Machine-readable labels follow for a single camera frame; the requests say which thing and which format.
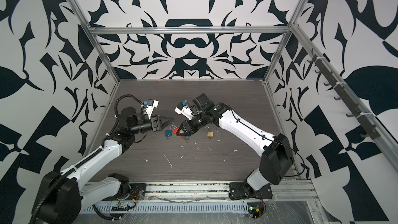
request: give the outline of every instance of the blue padlock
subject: blue padlock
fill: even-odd
[[[166,130],[166,131],[164,132],[164,136],[165,136],[167,139],[171,139],[171,137],[172,137],[172,131],[171,131],[171,130]]]

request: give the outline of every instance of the table surface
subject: table surface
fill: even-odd
[[[159,101],[152,115],[174,117],[180,126],[186,120],[174,112],[177,103],[205,93],[215,104],[230,105],[246,121],[258,128],[277,135],[279,133],[265,89],[260,81],[138,81],[122,80],[112,107],[100,128],[93,148],[100,145],[105,133],[115,122],[113,105],[124,94],[133,94],[142,101]],[[131,98],[122,99],[119,112],[125,107],[140,106]],[[244,180],[260,164],[260,157],[246,143],[230,132],[209,125],[214,132],[207,138],[207,130],[201,128],[188,142],[174,135],[165,137],[165,130],[148,132],[140,143],[133,144],[120,157],[100,170],[91,181],[101,181],[111,173],[120,173],[130,181],[215,181]],[[136,135],[140,140],[142,134]]]

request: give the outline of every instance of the gold padlock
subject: gold padlock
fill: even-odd
[[[213,132],[209,132],[209,131],[210,131],[210,127],[207,127],[207,128],[208,128],[208,129],[207,129],[207,130],[208,130],[208,132],[207,132],[207,137],[208,137],[208,138],[212,138],[214,133],[213,133]]]

